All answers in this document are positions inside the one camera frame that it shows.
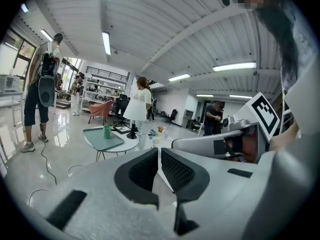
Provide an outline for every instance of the sneaker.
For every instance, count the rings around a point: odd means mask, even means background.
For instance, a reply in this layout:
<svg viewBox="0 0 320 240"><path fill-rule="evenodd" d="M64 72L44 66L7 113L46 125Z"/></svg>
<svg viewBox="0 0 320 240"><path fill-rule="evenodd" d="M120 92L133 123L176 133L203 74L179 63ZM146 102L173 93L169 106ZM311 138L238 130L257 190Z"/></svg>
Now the sneaker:
<svg viewBox="0 0 320 240"><path fill-rule="evenodd" d="M43 142L48 142L48 141L49 141L49 140L47 139L47 136L46 136L46 135L42 136L42 134L40 134L40 135L38 136L38 139L39 139L40 141L43 141Z"/></svg>
<svg viewBox="0 0 320 240"><path fill-rule="evenodd" d="M20 147L20 151L23 153L35 151L34 143L28 144L27 142L24 143L23 147Z"/></svg>

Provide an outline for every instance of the dark hair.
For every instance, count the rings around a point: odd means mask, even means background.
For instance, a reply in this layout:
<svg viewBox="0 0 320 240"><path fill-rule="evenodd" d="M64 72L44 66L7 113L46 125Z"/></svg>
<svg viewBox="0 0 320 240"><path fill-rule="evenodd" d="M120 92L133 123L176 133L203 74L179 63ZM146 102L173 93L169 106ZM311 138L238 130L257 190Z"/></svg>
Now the dark hair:
<svg viewBox="0 0 320 240"><path fill-rule="evenodd" d="M58 33L53 37L52 41L57 41L58 45L60 45L63 39L64 39L64 36L61 33Z"/></svg>
<svg viewBox="0 0 320 240"><path fill-rule="evenodd" d="M148 86L148 80L145 77L139 77L138 80L136 81L136 83L140 86L142 86L143 88L147 88L151 95L152 95L152 91L150 89L150 87Z"/></svg>
<svg viewBox="0 0 320 240"><path fill-rule="evenodd" d="M281 62L281 79L284 88L286 83L295 83L298 78L298 50L293 35L293 23L283 10L284 0L277 0L277 4L256 9L256 14L262 24L274 36L279 45Z"/></svg>
<svg viewBox="0 0 320 240"><path fill-rule="evenodd" d="M214 102L212 103L212 105L214 105L214 104L219 105L219 108L220 108L221 110L224 108L224 106L222 105L221 101L219 101L219 100L214 101Z"/></svg>

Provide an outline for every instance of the table lamp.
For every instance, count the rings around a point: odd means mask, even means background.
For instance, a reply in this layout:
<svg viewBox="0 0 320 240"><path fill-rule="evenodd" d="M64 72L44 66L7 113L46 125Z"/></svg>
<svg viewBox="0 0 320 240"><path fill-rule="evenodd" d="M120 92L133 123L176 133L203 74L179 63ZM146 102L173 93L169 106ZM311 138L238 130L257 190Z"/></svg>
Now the table lamp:
<svg viewBox="0 0 320 240"><path fill-rule="evenodd" d="M131 99L128 106L125 109L123 117L126 119L133 120L131 131L127 134L129 139L136 139L135 132L138 130L135 121L146 121L147 120L147 108L146 103L141 100Z"/></svg>

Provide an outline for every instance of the round table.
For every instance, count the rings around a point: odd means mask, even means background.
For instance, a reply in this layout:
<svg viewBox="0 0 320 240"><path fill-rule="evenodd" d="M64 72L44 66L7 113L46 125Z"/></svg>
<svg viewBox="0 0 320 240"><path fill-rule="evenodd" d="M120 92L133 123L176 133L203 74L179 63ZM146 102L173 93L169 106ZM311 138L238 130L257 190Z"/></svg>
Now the round table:
<svg viewBox="0 0 320 240"><path fill-rule="evenodd" d="M103 126L97 126L97 127L93 127L91 129L96 129L96 128L102 128ZM116 155L118 156L118 153L119 152L124 152L125 154L127 153L128 150L131 150L133 149L134 147L136 147L136 145L138 145L139 143L139 136L136 137L136 139L130 139L130 138L127 138L127 133L124 133L124 134L120 134L119 132L117 131L112 131L115 135L117 135L118 137L120 137L121 139L124 140L124 143L121 144L121 145L118 145L118 146L115 146L115 147L112 147L112 148L109 148L107 150L104 150L104 151L97 151L96 152L96 158L95 158L95 161L97 162L100 158L100 155L102 153L103 155L103 158L105 158L105 154L104 152L107 152L107 153L116 153ZM84 140L86 143L88 143L88 145L92 148L94 148L92 146L92 144L90 143L90 141L88 140L88 138L86 137L86 135L84 135Z"/></svg>

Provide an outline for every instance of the ceiling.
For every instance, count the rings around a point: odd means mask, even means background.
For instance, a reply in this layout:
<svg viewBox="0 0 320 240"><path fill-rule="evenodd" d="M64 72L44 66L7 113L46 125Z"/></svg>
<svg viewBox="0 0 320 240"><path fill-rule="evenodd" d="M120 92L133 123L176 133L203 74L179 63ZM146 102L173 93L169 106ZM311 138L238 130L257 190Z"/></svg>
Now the ceiling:
<svg viewBox="0 0 320 240"><path fill-rule="evenodd" d="M52 36L63 32L63 56L110 64L196 94L254 96L279 93L280 63L273 36L255 13L221 0L29 0L15 23ZM101 36L110 33L111 56ZM212 67L257 62L252 69L213 72ZM169 78L189 74L186 80Z"/></svg>

